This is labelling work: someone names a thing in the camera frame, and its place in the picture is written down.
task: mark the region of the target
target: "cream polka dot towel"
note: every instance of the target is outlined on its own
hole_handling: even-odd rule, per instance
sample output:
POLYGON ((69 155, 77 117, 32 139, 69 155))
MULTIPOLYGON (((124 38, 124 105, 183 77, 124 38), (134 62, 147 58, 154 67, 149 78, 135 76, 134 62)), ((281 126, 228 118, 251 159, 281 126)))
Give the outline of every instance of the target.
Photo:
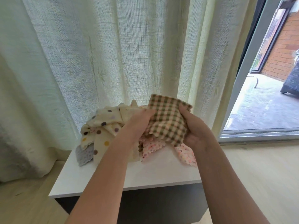
MULTIPOLYGON (((111 141, 119 130, 138 110, 135 100, 131 105, 120 104, 116 107, 105 107, 98 109, 96 114, 86 122, 81 128, 81 149, 85 150, 90 144, 94 143, 93 160, 99 164, 111 141)), ((129 161, 139 160, 139 144, 136 144, 131 151, 129 161)))

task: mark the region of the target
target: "sheer curtain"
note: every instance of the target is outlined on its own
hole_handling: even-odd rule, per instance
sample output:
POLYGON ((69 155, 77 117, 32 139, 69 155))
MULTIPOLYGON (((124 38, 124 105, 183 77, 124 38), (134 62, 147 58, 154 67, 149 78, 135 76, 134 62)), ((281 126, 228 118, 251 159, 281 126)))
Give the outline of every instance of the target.
POLYGON ((152 93, 218 133, 255 2, 2 0, 0 181, 45 175, 92 112, 152 93))

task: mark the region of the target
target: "right hand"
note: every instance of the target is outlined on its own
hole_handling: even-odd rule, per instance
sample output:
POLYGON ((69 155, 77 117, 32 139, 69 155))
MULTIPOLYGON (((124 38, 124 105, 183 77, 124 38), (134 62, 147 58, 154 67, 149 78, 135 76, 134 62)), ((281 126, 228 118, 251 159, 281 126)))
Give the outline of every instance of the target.
POLYGON ((214 137, 210 128, 203 120, 189 112, 182 104, 178 107, 185 118, 188 126, 188 133, 185 135, 184 144, 194 150, 196 147, 206 147, 209 137, 214 137))

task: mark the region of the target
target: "white table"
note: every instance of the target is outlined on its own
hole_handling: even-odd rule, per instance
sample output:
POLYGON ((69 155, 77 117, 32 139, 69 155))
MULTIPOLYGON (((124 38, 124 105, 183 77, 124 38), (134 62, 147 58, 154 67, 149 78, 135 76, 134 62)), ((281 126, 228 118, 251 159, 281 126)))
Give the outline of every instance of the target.
MULTIPOLYGON (((93 162, 79 167, 73 150, 49 196, 70 213, 95 169, 93 162)), ((197 222, 207 209, 198 169, 182 164, 170 146, 151 154, 145 162, 130 162, 123 190, 119 214, 122 221, 118 223, 147 223, 146 220, 149 223, 166 220, 166 223, 171 221, 173 224, 197 222), (143 213, 140 204, 148 206, 146 212, 143 213), (151 215, 149 209, 153 209, 156 216, 151 215)))

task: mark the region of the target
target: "plaid towel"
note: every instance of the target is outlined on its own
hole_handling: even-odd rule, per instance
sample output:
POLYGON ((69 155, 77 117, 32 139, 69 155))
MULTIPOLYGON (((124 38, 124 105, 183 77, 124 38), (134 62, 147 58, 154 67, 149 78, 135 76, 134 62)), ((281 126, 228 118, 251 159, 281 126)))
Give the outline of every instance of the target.
POLYGON ((186 106, 189 111, 192 108, 179 99, 152 94, 148 108, 156 109, 157 112, 151 117, 144 135, 153 134, 158 139, 180 146, 187 133, 187 126, 178 110, 179 104, 186 106))

